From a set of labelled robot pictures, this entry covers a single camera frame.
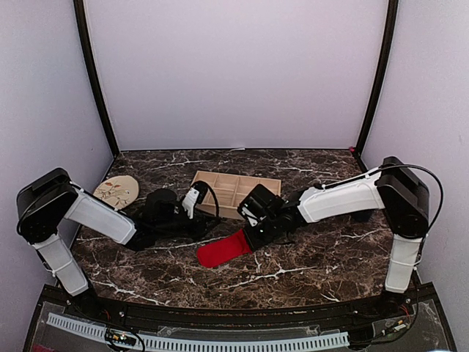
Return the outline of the red sock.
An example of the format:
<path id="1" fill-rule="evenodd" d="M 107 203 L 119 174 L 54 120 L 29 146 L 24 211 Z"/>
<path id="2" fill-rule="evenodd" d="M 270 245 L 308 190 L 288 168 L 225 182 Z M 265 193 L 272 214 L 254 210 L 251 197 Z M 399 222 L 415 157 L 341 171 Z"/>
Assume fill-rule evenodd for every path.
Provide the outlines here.
<path id="1" fill-rule="evenodd" d="M 229 237 L 200 247 L 196 256 L 202 266 L 214 268 L 250 253 L 252 250 L 245 238 L 245 233 L 243 230 L 239 230 Z"/>

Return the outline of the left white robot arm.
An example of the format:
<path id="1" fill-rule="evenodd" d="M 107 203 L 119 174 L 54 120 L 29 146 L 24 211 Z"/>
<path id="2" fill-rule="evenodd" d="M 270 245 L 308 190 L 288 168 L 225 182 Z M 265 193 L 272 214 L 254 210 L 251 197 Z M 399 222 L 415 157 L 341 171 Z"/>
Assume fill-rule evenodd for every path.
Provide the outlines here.
<path id="1" fill-rule="evenodd" d="M 75 297 L 75 308 L 88 320 L 103 314 L 103 302 L 64 244 L 58 231 L 62 220 L 88 227 L 134 252 L 169 238 L 199 240 L 216 227 L 220 211 L 210 214 L 198 206 L 215 192 L 204 181 L 194 182 L 179 199 L 159 188 L 150 193 L 134 216 L 98 199 L 75 184 L 66 170 L 56 168 L 22 188 L 16 197 L 17 233 L 37 251 L 64 290 Z"/>

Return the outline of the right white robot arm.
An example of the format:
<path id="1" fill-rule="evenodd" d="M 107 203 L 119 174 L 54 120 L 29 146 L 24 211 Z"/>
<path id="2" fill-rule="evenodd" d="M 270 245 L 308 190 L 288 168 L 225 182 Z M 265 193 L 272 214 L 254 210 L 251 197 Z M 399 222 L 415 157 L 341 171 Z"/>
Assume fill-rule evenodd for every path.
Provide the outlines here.
<path id="1" fill-rule="evenodd" d="M 393 233 L 385 293 L 374 312 L 391 317 L 420 260 L 423 242 L 436 219 L 429 215 L 429 188 L 414 174 L 420 166 L 387 157 L 376 168 L 330 184 L 296 191 L 287 200 L 258 184 L 240 202 L 237 212 L 246 220 L 243 230 L 251 250 L 273 242 L 282 233 L 344 214 L 382 210 Z"/>

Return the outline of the round wooden plate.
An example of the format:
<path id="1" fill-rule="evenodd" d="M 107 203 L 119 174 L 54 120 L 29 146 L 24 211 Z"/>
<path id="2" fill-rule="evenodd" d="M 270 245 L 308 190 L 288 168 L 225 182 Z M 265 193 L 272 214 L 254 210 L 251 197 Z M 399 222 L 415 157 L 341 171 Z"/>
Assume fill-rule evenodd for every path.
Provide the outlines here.
<path id="1" fill-rule="evenodd" d="M 93 196 L 112 208 L 121 210 L 132 204 L 139 195 L 139 183 L 130 175 L 120 175 L 104 180 Z"/>

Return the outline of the wooden compartment tray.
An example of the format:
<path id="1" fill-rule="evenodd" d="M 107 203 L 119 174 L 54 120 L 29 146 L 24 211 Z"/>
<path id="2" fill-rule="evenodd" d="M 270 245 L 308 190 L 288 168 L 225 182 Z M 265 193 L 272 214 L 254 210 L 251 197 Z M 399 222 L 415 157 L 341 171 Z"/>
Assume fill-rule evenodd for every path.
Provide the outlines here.
<path id="1" fill-rule="evenodd" d="M 281 195 L 279 179 L 199 170 L 193 178 L 193 183 L 196 181 L 204 181 L 213 189 L 219 204 L 219 216 L 225 219 L 243 219 L 237 212 L 237 207 L 257 184 L 262 184 L 274 194 Z"/>

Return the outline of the blue enamel mug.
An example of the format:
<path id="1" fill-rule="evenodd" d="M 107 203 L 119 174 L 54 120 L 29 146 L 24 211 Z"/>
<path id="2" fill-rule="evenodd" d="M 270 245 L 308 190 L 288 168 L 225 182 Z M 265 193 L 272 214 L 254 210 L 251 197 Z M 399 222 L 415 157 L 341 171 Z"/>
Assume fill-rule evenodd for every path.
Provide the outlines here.
<path id="1" fill-rule="evenodd" d="M 373 210 L 360 210 L 351 214 L 352 218 L 357 222 L 368 222 L 373 214 Z"/>

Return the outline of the left circuit board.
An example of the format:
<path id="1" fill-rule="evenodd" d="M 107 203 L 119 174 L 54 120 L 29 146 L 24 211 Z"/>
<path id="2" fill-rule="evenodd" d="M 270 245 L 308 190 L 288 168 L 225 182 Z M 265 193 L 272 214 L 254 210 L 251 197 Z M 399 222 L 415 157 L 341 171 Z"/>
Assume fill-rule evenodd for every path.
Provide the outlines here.
<path id="1" fill-rule="evenodd" d="M 135 337 L 129 336 L 126 332 L 116 329 L 107 329 L 104 339 L 112 345 L 134 346 L 136 344 Z"/>

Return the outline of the circuit board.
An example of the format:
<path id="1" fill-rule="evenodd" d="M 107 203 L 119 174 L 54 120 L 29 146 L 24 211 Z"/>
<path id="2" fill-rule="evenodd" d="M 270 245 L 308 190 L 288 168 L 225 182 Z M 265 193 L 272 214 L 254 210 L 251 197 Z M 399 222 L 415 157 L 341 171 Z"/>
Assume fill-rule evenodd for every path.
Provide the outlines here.
<path id="1" fill-rule="evenodd" d="M 107 329 L 104 339 L 112 345 L 134 346 L 136 344 L 135 337 L 129 336 L 126 332 L 116 329 Z"/>
<path id="2" fill-rule="evenodd" d="M 404 320 L 398 320 L 397 322 L 393 323 L 391 326 L 384 328 L 381 331 L 382 336 L 386 336 L 388 334 L 393 334 L 398 331 L 401 331 L 402 329 L 407 329 L 408 328 L 408 323 L 406 323 Z"/>

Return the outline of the right circuit board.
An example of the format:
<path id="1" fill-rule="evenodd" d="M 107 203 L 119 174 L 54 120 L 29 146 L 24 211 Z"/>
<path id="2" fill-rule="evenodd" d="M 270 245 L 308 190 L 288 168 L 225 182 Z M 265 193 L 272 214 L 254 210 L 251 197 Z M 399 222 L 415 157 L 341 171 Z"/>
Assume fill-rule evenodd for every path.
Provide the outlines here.
<path id="1" fill-rule="evenodd" d="M 408 323 L 406 323 L 404 320 L 398 320 L 397 322 L 393 323 L 391 326 L 384 328 L 381 331 L 382 336 L 386 336 L 388 334 L 393 334 L 398 331 L 401 331 L 402 329 L 407 329 L 408 328 Z"/>

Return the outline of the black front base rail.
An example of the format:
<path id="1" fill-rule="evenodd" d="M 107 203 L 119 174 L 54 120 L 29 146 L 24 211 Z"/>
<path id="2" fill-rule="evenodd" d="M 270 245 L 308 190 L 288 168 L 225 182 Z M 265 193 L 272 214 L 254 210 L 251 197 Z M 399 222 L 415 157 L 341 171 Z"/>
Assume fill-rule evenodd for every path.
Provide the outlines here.
<path id="1" fill-rule="evenodd" d="M 338 329 L 370 338 L 372 324 L 397 318 L 412 323 L 428 301 L 439 301 L 431 283 L 416 283 L 401 298 L 382 293 L 353 301 L 279 309 L 177 308 L 99 297 L 91 320 L 145 331 L 160 326 L 235 330 L 318 326 L 322 331 Z"/>

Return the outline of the left black frame post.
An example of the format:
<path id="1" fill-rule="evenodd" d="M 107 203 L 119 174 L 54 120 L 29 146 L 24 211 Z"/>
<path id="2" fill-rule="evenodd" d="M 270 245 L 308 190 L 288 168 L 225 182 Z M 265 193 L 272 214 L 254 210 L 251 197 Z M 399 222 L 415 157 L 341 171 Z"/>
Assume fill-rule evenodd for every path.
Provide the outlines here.
<path id="1" fill-rule="evenodd" d="M 100 118 L 100 124 L 103 128 L 108 147 L 113 158 L 116 158 L 120 154 L 120 150 L 117 143 L 117 138 L 111 125 L 111 119 L 108 114 L 102 87 L 100 85 L 100 79 L 98 77 L 89 27 L 86 19 L 85 1 L 73 0 L 73 7 L 78 36 L 81 44 L 81 51 L 84 58 L 84 64 L 89 80 L 89 85 L 91 87 L 92 96 L 94 98 L 97 113 Z"/>

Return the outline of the black frame post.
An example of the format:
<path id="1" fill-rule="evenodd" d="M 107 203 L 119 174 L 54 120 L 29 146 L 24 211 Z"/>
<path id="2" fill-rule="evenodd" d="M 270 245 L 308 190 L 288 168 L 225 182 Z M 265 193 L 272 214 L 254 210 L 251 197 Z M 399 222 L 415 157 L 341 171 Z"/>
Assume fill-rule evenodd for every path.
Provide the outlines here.
<path id="1" fill-rule="evenodd" d="M 113 158 L 116 158 L 120 154 L 120 150 L 117 143 L 117 138 L 111 125 L 111 119 L 108 114 L 102 87 L 100 85 L 100 79 L 98 77 L 89 27 L 86 19 L 85 1 L 73 0 L 73 7 L 78 36 L 81 44 L 81 51 L 84 58 L 84 64 L 89 80 L 89 85 L 91 87 L 92 96 L 94 98 L 97 113 L 100 118 L 100 124 L 103 128 L 108 147 Z"/>
<path id="2" fill-rule="evenodd" d="M 369 96 L 369 102 L 366 107 L 363 123 L 358 135 L 354 151 L 357 157 L 363 154 L 372 123 L 377 110 L 380 94 L 385 80 L 385 74 L 388 66 L 388 60 L 391 54 L 391 46 L 394 38 L 394 30 L 396 26 L 397 13 L 399 9 L 398 0 L 389 0 L 385 17 L 385 25 L 383 30 L 383 38 L 380 46 L 380 54 L 377 61 L 376 72 L 374 75 L 373 85 Z"/>

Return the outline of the right black frame post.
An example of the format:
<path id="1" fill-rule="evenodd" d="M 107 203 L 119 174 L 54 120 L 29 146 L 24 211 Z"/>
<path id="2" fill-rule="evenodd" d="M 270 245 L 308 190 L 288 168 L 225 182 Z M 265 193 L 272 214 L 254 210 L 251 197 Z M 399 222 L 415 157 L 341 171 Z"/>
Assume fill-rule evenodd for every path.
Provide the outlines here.
<path id="1" fill-rule="evenodd" d="M 380 46 L 380 54 L 377 61 L 376 72 L 374 75 L 373 85 L 369 96 L 369 102 L 366 107 L 363 123 L 358 135 L 354 151 L 357 157 L 363 154 L 372 123 L 377 110 L 380 94 L 385 80 L 385 74 L 388 66 L 388 60 L 391 54 L 391 46 L 394 38 L 394 30 L 396 26 L 397 13 L 399 9 L 398 0 L 389 0 L 385 17 L 385 25 L 383 30 L 383 38 Z"/>

